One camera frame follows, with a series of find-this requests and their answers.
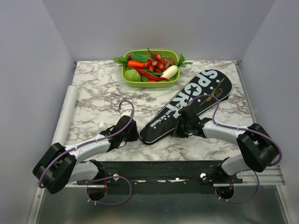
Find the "black racket cover bag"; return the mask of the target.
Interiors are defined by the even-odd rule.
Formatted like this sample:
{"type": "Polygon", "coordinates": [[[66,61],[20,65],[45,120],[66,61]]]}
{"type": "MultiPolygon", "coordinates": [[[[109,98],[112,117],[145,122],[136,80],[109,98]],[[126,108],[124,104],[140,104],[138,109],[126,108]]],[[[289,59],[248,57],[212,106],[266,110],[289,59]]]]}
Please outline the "black racket cover bag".
{"type": "Polygon", "coordinates": [[[232,82],[222,72],[218,70],[200,72],[139,131],[141,141],[146,145],[152,145],[172,134],[178,122],[178,111],[197,96],[201,97],[192,102],[191,108],[200,115],[217,103],[214,98],[207,95],[214,95],[219,101],[223,101],[228,98],[231,90],[232,82]]]}

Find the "white shuttlecock tube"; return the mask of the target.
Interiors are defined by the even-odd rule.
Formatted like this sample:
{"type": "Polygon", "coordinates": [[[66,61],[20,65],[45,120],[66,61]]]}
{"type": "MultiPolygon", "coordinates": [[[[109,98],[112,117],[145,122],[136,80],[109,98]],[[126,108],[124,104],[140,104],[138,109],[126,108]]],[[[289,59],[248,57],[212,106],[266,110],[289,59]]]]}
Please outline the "white shuttlecock tube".
{"type": "Polygon", "coordinates": [[[75,104],[78,98],[79,88],[76,86],[68,86],[67,92],[64,98],[60,116],[57,122],[57,126],[52,139],[52,144],[60,143],[65,144],[66,137],[68,135],[69,127],[73,121],[75,104]]]}

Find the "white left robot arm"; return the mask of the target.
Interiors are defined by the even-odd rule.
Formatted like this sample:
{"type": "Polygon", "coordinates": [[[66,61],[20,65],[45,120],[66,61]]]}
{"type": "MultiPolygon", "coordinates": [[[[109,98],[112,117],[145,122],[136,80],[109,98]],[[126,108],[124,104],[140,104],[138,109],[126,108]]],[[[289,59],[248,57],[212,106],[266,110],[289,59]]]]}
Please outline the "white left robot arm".
{"type": "Polygon", "coordinates": [[[54,143],[33,168],[33,175],[38,179],[40,188],[55,194],[66,184],[76,181],[74,168],[79,163],[117,149],[123,142],[136,140],[138,140],[136,121],[128,115],[123,115],[116,125],[89,140],[67,146],[59,142],[54,143]]]}

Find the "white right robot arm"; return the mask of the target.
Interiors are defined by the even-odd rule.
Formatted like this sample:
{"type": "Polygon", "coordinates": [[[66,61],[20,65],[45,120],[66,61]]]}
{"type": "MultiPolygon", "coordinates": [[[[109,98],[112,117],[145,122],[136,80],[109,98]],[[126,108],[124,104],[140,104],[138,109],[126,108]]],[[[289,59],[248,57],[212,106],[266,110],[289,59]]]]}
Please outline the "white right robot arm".
{"type": "Polygon", "coordinates": [[[278,156],[278,147],[259,124],[238,127],[216,123],[211,118],[200,119],[191,106],[178,113],[173,136],[218,139],[239,147],[239,155],[225,159],[216,169],[215,178],[221,183],[239,172],[253,170],[261,173],[278,156]]]}

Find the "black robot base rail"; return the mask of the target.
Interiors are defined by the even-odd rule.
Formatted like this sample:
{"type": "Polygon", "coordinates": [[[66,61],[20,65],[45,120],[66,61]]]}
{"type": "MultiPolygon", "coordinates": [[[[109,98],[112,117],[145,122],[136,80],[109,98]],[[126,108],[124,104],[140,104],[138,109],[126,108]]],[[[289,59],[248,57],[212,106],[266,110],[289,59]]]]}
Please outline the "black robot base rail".
{"type": "Polygon", "coordinates": [[[214,186],[228,188],[242,183],[236,175],[228,176],[220,170],[221,161],[93,161],[98,174],[78,185],[86,185],[97,193],[109,177],[105,189],[109,194],[212,194],[214,186]]]}

